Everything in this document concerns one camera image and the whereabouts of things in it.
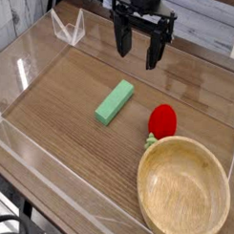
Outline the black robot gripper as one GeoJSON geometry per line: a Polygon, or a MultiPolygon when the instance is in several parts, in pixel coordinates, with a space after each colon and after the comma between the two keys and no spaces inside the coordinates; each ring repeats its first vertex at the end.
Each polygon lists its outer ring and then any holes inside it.
{"type": "Polygon", "coordinates": [[[146,70],[155,69],[165,44],[173,39],[178,15],[161,0],[112,0],[112,16],[117,51],[121,56],[125,56],[132,48],[132,27],[151,33],[146,70]]]}

